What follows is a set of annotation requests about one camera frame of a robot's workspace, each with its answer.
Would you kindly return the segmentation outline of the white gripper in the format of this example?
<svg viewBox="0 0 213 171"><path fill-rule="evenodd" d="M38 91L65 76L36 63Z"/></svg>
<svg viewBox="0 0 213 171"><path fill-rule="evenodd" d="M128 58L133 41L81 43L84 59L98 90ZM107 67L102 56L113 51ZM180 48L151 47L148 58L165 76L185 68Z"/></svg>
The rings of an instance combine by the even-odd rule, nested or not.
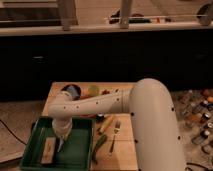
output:
<svg viewBox="0 0 213 171"><path fill-rule="evenodd" d="M72 130L72 119L54 119L52 121L52 128L55 135L60 138L57 152L60 152L65 140L68 138Z"/></svg>

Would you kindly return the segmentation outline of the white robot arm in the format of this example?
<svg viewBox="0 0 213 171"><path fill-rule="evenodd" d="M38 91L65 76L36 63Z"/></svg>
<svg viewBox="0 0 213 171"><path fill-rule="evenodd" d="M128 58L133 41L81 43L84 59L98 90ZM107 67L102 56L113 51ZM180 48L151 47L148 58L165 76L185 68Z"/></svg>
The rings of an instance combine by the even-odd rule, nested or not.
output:
<svg viewBox="0 0 213 171"><path fill-rule="evenodd" d="M185 171L186 159L175 107L167 87L145 78L127 90L75 100L60 92L49 106L53 129L62 137L71 132L71 118L85 114L123 114L132 116L137 164L142 171Z"/></svg>

